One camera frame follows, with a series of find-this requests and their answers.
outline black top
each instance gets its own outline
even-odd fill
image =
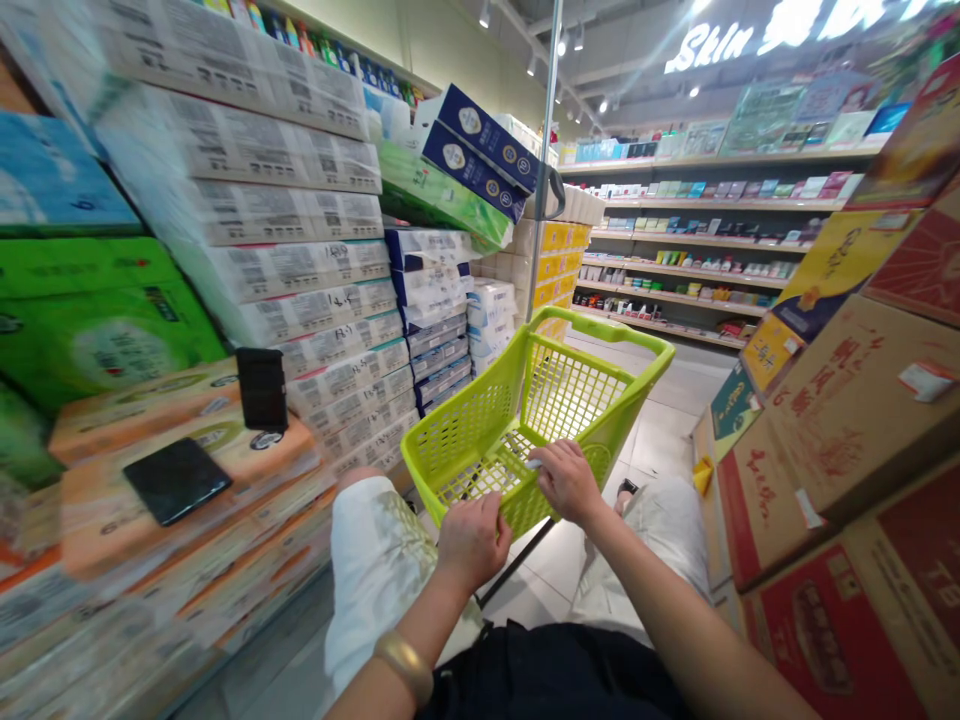
[[[434,672],[420,720],[687,718],[657,654],[623,633],[562,623],[485,631]]]

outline gold bracelet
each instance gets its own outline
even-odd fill
[[[373,647],[373,656],[386,662],[400,676],[422,710],[433,695],[433,671],[410,643],[396,630],[388,630]]]

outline green tissue package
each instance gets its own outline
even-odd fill
[[[426,160],[389,140],[377,152],[385,213],[426,227],[465,230],[473,249],[483,255],[499,252],[513,240],[513,223],[503,213]]]
[[[50,423],[0,382],[0,484],[33,492],[56,482],[63,466],[47,452],[49,435]]]
[[[3,372],[51,417],[225,355],[155,239],[0,241]]]

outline ceiling light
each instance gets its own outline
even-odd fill
[[[490,0],[483,0],[483,8],[480,10],[480,27],[484,29],[490,27]]]

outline white tiled floor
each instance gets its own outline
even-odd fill
[[[653,355],[635,345],[597,344],[571,332],[568,342],[631,373],[642,372]],[[640,411],[620,458],[604,487],[611,505],[624,478],[644,475],[690,482],[691,433],[736,358],[696,345],[675,343],[677,355]],[[436,528],[421,516],[429,532]],[[515,557],[537,528],[514,541]],[[497,592],[485,616],[497,625],[514,620],[534,627],[562,621],[570,609],[585,549],[583,532],[560,522]],[[284,720],[319,718],[330,702],[323,673],[323,638],[332,613],[329,573],[297,598],[250,646],[177,714],[179,720]]]

